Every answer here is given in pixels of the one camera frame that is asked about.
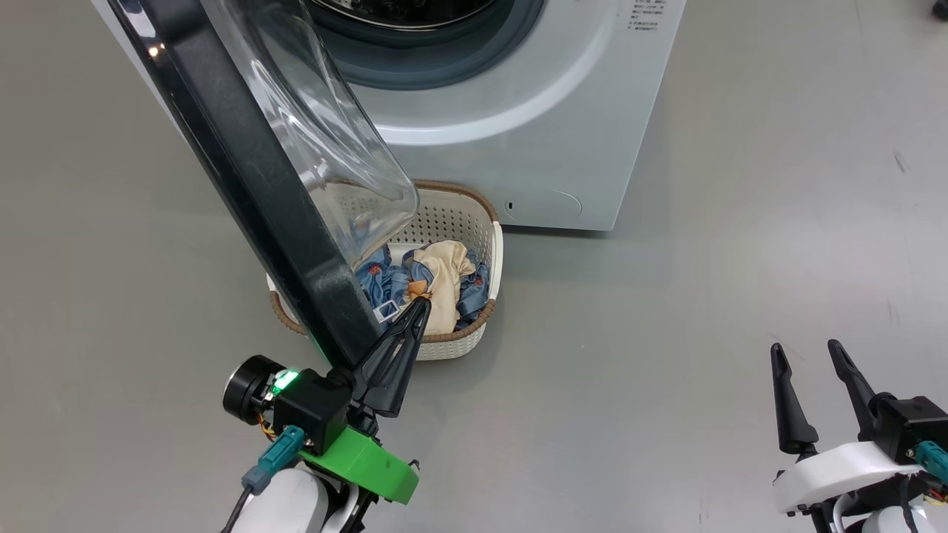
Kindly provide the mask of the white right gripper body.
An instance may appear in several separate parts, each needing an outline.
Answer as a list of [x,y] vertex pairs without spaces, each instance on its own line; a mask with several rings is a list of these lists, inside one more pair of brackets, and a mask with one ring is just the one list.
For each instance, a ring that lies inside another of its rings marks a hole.
[[802,442],[781,442],[779,449],[797,458],[772,483],[775,508],[785,514],[921,469],[904,452],[894,455],[874,442],[847,443],[822,453]]

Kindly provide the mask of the stainless steel washing machine drum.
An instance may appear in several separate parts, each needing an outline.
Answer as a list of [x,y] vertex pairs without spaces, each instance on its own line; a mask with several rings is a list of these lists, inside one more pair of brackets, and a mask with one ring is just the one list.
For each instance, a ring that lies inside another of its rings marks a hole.
[[498,0],[310,0],[322,10],[387,30],[437,30],[483,13]]

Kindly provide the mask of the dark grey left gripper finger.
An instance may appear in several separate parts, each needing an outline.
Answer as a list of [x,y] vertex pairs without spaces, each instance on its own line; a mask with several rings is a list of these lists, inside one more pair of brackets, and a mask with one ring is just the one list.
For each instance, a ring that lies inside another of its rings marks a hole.
[[399,416],[423,344],[429,301],[413,301],[373,345],[368,357],[368,408]]
[[412,301],[356,367],[356,392],[406,392],[429,320],[429,300]]

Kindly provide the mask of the cream and blue garment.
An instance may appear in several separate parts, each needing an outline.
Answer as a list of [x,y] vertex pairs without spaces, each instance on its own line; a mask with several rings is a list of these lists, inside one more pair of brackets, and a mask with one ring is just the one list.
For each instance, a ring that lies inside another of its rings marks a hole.
[[389,299],[403,310],[431,303],[424,334],[443,336],[475,323],[489,300],[490,264],[460,241],[437,241],[406,252],[389,268]]

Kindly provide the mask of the washing machine door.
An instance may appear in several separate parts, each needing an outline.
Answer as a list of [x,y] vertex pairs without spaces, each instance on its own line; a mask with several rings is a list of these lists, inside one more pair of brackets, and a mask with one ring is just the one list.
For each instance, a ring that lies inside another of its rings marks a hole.
[[416,186],[338,71],[308,0],[91,0],[329,364],[381,336],[356,269]]

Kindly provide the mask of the white washing machine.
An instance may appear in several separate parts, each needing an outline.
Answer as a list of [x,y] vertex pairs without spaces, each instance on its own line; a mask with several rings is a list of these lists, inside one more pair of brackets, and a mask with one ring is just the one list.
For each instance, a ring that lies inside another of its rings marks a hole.
[[544,0],[517,50],[450,87],[349,85],[411,179],[474,189],[505,225],[607,232],[685,8],[640,33],[633,1]]

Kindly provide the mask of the black round left gripper motor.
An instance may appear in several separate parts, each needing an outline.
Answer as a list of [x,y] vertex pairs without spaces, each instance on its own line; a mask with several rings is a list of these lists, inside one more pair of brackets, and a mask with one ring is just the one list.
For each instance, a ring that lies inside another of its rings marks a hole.
[[228,378],[222,395],[224,411],[248,425],[258,424],[267,408],[277,374],[287,367],[264,355],[254,355],[238,366]]

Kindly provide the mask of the cream perforated laundry basket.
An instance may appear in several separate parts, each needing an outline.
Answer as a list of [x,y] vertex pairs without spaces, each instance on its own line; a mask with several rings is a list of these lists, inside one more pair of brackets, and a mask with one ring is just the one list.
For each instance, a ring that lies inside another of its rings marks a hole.
[[497,306],[504,260],[504,234],[497,212],[479,192],[456,184],[433,181],[419,182],[417,191],[420,202],[414,215],[385,241],[377,239],[377,215],[381,215],[386,205],[382,198],[368,192],[346,192],[341,199],[332,202],[330,212],[332,215],[341,216],[346,236],[353,237],[358,245],[369,247],[368,256],[360,260],[353,271],[355,301],[358,309],[368,312],[370,320],[380,326],[382,325],[376,320],[373,308],[356,279],[356,270],[360,264],[379,247],[388,245],[393,256],[397,257],[416,247],[437,241],[454,240],[473,249],[481,260],[490,264],[489,300],[475,323],[453,334],[424,334],[418,360],[457,360],[470,354],[478,346]]

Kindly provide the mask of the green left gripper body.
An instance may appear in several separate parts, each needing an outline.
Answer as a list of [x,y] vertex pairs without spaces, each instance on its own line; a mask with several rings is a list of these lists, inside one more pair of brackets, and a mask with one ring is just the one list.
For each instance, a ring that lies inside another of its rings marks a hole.
[[352,407],[350,424],[322,453],[314,446],[302,449],[299,457],[322,472],[381,499],[407,505],[418,486],[414,466],[386,451],[375,438],[375,412],[363,405]]

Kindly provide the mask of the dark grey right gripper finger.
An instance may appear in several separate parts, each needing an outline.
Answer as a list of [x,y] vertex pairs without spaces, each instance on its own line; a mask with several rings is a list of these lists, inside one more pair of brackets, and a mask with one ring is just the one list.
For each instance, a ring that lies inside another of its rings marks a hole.
[[778,448],[787,455],[816,455],[818,432],[810,425],[792,385],[792,368],[783,346],[770,348]]
[[836,338],[827,341],[827,351],[837,378],[847,389],[851,407],[858,423],[858,441],[873,441],[877,426],[876,392],[868,384],[863,372],[856,366],[849,353]]

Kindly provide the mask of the black text warning label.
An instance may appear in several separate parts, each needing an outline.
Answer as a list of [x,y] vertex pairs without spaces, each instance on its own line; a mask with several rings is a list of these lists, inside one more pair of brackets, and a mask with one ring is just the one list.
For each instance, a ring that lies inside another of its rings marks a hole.
[[667,5],[668,0],[634,0],[627,27],[640,33],[657,33]]

